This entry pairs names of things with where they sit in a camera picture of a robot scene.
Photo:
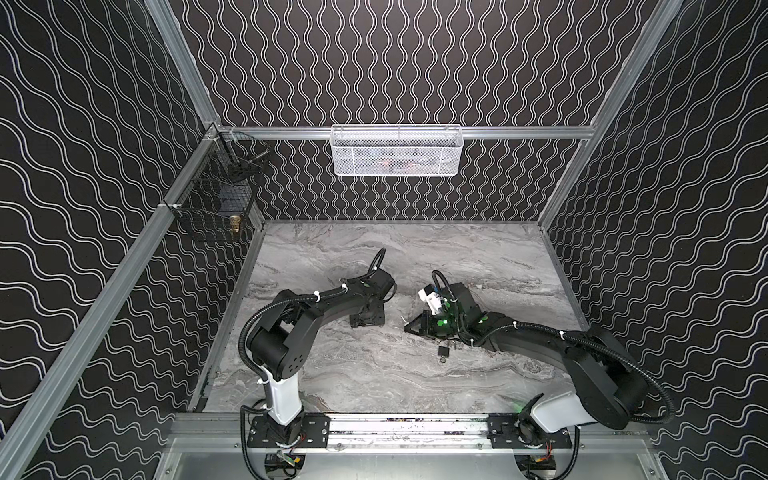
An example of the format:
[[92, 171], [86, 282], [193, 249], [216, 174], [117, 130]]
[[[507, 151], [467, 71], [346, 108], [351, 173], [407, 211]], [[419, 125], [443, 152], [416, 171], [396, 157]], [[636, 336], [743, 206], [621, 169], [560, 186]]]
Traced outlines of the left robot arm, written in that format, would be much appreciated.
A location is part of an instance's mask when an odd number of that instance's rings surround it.
[[348, 317], [353, 326], [385, 322], [384, 304], [396, 289], [394, 278], [375, 268], [326, 291], [281, 291], [253, 314], [238, 337], [243, 364], [265, 385], [267, 429], [279, 445], [297, 442], [305, 409], [298, 374], [324, 325]]

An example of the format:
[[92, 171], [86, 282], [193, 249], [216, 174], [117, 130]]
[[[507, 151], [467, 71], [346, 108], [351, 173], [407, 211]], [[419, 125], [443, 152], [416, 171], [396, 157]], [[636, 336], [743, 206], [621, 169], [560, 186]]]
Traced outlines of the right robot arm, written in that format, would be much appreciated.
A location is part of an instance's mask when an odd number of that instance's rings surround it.
[[451, 291], [428, 285], [419, 291], [426, 309], [404, 331], [430, 340], [457, 341], [492, 352], [514, 353], [554, 366], [567, 386], [536, 394], [517, 414], [520, 440], [538, 445], [566, 427], [600, 424], [622, 430], [648, 393], [648, 381], [621, 359], [627, 354], [606, 331], [558, 330], [485, 311], [463, 284]]

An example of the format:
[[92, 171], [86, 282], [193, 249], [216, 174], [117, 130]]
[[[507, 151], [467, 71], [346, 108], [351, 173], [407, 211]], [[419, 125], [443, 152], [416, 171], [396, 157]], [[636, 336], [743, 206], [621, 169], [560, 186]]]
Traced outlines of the black padlock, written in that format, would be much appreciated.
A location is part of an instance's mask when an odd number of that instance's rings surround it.
[[445, 364], [450, 357], [451, 349], [446, 345], [440, 345], [438, 347], [438, 358], [441, 364]]

